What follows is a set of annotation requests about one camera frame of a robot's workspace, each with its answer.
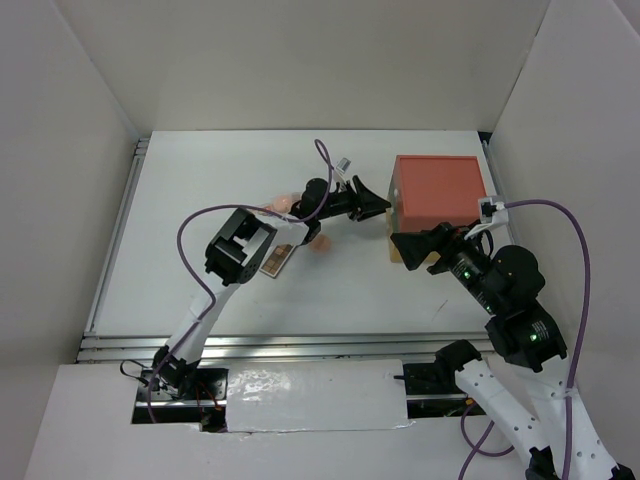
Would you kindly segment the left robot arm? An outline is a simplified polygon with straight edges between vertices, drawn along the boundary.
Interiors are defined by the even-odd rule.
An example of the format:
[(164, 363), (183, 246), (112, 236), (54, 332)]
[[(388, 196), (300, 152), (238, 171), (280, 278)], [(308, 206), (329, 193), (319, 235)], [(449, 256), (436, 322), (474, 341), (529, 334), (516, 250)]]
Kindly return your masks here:
[(335, 187), (314, 178), (303, 192), (280, 196), (265, 207), (235, 206), (206, 246), (204, 275), (187, 268), (203, 292), (193, 300), (178, 330), (154, 355), (147, 396), (162, 388), (182, 399), (194, 391), (196, 370), (213, 326), (230, 298), (256, 275), (277, 246), (313, 242), (325, 219), (345, 215), (361, 222), (390, 207), (388, 200), (368, 189), (358, 176), (338, 181)]

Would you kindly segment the green drawer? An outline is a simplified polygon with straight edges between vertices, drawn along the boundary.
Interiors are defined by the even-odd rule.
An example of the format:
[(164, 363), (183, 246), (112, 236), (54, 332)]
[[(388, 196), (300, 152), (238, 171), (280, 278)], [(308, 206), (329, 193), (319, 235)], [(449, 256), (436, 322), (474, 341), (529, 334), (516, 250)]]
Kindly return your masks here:
[(397, 231), (397, 216), (393, 209), (388, 211), (388, 225), (391, 233), (395, 233)]

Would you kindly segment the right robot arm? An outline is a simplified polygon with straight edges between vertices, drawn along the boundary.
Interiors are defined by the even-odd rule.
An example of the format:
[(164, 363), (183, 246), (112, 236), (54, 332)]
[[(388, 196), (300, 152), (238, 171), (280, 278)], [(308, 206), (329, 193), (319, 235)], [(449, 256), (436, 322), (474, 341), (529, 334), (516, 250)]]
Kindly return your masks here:
[(516, 245), (488, 256), (466, 232), (441, 223), (390, 239), (409, 270), (437, 253), (428, 272), (452, 274), (489, 314), (485, 329), (493, 349), (524, 383), (534, 409), (528, 411), (501, 384), (466, 340), (437, 352), (437, 384), (462, 390), (480, 406), (514, 447), (528, 479), (633, 478), (632, 470), (609, 454), (579, 393), (568, 384), (566, 343), (537, 300), (545, 279), (535, 256)]

